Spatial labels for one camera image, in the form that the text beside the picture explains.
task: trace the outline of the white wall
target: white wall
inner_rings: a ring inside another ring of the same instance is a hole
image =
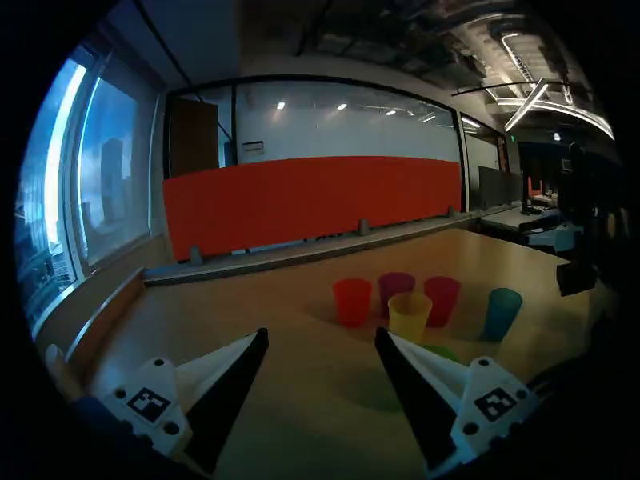
[[[504,132],[504,125],[496,122],[487,111],[483,100],[485,95],[468,94],[452,97],[453,92],[386,66],[322,54],[303,54],[300,57],[285,54],[244,54],[241,56],[241,76],[261,74],[328,75],[392,86],[460,110],[465,115],[479,120],[494,130]]]
[[[277,110],[279,101],[285,108]],[[344,110],[337,106],[346,103]],[[387,110],[362,104],[386,105]],[[396,114],[385,112],[396,106]],[[421,122],[425,112],[436,117]],[[238,162],[349,155],[436,158],[460,162],[453,116],[399,95],[312,82],[275,82],[238,88]],[[244,142],[264,142],[264,153]]]
[[[480,166],[487,166],[500,170],[498,147],[472,135],[465,135],[466,155],[469,162],[469,187],[473,190],[480,188]]]

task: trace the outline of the glass wall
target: glass wall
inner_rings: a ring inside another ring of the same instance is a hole
[[[460,162],[451,112],[361,86],[239,85],[236,123],[240,164],[350,155]]]
[[[233,152],[231,148],[231,87],[204,90],[200,98],[218,107],[218,166],[232,166]]]
[[[14,256],[30,326],[99,261],[149,235],[157,96],[116,55],[83,48],[51,84],[30,134],[14,207]]]
[[[475,120],[462,116],[465,135],[466,158],[469,164],[469,208],[480,210],[484,207],[480,191],[480,167],[492,170],[501,168],[498,153],[498,134]]]

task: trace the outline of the ceiling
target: ceiling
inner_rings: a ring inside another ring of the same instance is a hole
[[[545,78],[551,84],[541,100],[602,115],[582,69],[524,1],[244,0],[242,12],[244,52],[352,58],[400,70],[452,94],[530,82],[466,94],[482,98],[501,124],[518,107],[499,106],[495,99],[524,99]],[[520,126],[553,128],[562,122],[564,129],[606,138],[582,120],[535,110]]]
[[[582,69],[523,0],[142,0],[161,36],[192,83],[241,74],[245,55],[324,54],[400,70],[486,104],[505,124],[541,78],[551,81],[540,98],[600,114]],[[131,0],[108,22],[165,79],[185,86]],[[583,131],[599,129],[566,114],[536,111],[518,125]]]

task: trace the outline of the orange panel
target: orange panel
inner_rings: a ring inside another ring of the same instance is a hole
[[[460,165],[400,157],[292,158],[164,181],[176,260],[460,210]]]

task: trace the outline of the desk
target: desk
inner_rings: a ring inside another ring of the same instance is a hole
[[[157,286],[132,305],[98,361],[91,389],[108,391],[148,358],[175,364],[269,328],[270,348],[218,461],[216,478],[424,478],[422,456],[373,345],[376,279],[403,270],[462,282],[451,323],[424,343],[466,363],[487,354],[526,381],[585,347],[588,294],[561,298],[560,258],[464,230],[443,230],[321,262],[207,282]],[[367,325],[337,324],[331,285],[374,287]],[[524,298],[501,344],[479,342],[489,292]]]
[[[480,217],[480,222],[509,232],[518,232],[521,223],[532,222],[539,215],[524,215],[522,207],[518,206],[510,210],[504,210],[496,214]]]

